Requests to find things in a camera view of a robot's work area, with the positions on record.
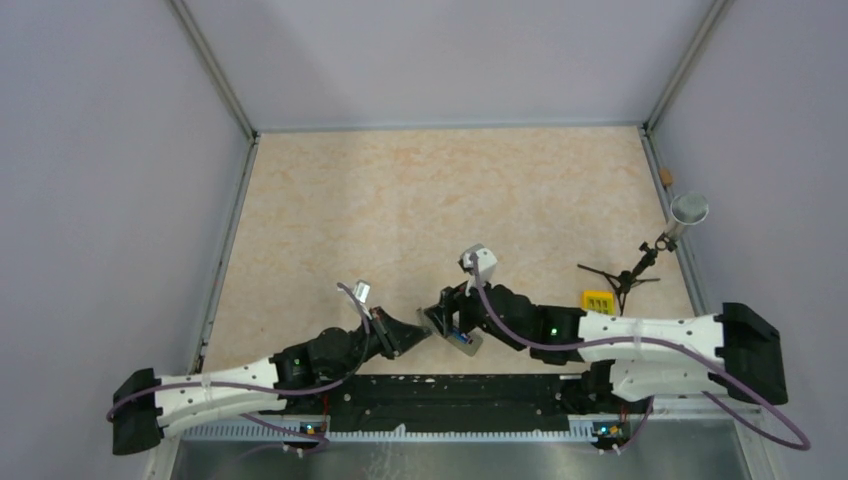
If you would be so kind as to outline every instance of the white wall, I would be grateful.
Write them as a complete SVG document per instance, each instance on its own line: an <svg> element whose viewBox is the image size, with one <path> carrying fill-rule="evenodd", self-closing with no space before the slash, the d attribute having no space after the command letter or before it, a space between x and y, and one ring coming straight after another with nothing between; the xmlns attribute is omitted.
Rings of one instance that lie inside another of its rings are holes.
<svg viewBox="0 0 848 480"><path fill-rule="evenodd" d="M188 0L259 130L638 123L710 0Z"/></svg>
<svg viewBox="0 0 848 480"><path fill-rule="evenodd" d="M813 442L785 451L790 478L848 470L846 23L846 2L737 1L658 132L678 191L711 203L690 238L711 299L781 330L785 411Z"/></svg>
<svg viewBox="0 0 848 480"><path fill-rule="evenodd" d="M111 394L186 367L246 141L163 1L0 3L0 472L140 478Z"/></svg>

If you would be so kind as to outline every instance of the yellow object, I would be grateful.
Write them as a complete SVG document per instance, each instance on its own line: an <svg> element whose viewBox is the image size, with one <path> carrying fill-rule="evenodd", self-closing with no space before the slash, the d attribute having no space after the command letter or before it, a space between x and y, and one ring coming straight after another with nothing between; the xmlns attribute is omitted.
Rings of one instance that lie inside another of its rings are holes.
<svg viewBox="0 0 848 480"><path fill-rule="evenodd" d="M612 292L583 291L583 310L615 315L615 297Z"/></svg>

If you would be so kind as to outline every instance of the gray floor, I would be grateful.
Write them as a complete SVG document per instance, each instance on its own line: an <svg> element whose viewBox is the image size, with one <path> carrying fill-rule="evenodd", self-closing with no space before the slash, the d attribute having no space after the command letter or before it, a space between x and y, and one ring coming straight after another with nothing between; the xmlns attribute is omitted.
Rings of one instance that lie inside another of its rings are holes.
<svg viewBox="0 0 848 480"><path fill-rule="evenodd" d="M224 470L256 443L184 442L172 480L501 480L750 478L732 422L654 421L621 455L575 451L582 444L334 443L298 460L281 449Z"/></svg>

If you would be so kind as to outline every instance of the black tripod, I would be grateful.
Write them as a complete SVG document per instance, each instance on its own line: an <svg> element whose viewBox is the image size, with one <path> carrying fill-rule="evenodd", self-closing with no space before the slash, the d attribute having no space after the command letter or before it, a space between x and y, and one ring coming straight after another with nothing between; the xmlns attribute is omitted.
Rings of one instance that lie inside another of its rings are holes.
<svg viewBox="0 0 848 480"><path fill-rule="evenodd" d="M642 243L639 247L639 251L645 252L645 254L642 255L642 258L639 260L639 263L633 267L633 270L622 270L618 275L612 275L602 270L596 270L579 263L577 264L577 268L597 273L598 275L606 278L607 282L609 282L612 286L613 292L615 292L615 299L618 300L619 315L624 315L624 304L627 303L627 294L630 293L631 289L643 283L660 281L659 278L638 278L639 275L644 273L648 267L657 263L657 255L659 255L660 252L664 250L673 252L675 248L677 248L677 244L674 240L668 238L665 233L663 233L654 242L653 247L649 247L648 242Z"/></svg>

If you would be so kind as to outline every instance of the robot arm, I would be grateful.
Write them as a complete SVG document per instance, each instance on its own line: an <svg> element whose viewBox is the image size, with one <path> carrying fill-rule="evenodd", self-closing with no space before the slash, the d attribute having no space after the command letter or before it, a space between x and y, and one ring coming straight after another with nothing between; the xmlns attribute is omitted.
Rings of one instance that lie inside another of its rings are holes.
<svg viewBox="0 0 848 480"><path fill-rule="evenodd" d="M672 320L616 317L579 308L535 305L526 296L515 294L503 285L488 283L497 259L482 245L472 247L460 257L460 266L466 273L472 272L473 253L480 259L478 269L484 281L483 289L494 312L500 322L518 336L545 345L636 337L636 342L632 343L602 344L569 351L530 348L530 356L544 363L592 363L592 371L587 372L591 375L584 375L586 381L582 383L587 396L611 392L622 400L634 402L655 394L707 391L751 402L743 392L728 386L724 379L692 358L660 345L638 341L639 338L658 338L697 352L724 367L772 404L781 405L788 400L780 334L743 304L727 303L721 314ZM476 286L470 281L442 290L439 302L419 311L419 316L423 323L453 343L456 338L474 338L472 331L480 328L515 350L526 348L491 319Z"/></svg>
<svg viewBox="0 0 848 480"><path fill-rule="evenodd" d="M357 294L367 292L366 287L364 282L357 284ZM357 295L357 301L364 303L365 295ZM279 391L309 394L352 375L376 355L393 360L430 335L426 328L400 322L381 307L370 309L367 320L368 333L364 325L352 331L328 328L312 340L229 370L186 376L157 376L152 368L133 373L112 397L116 406L127 397L137 397L112 413L112 453L148 450L162 438L226 417L284 410L286 395ZM154 391L138 395L149 389Z"/></svg>

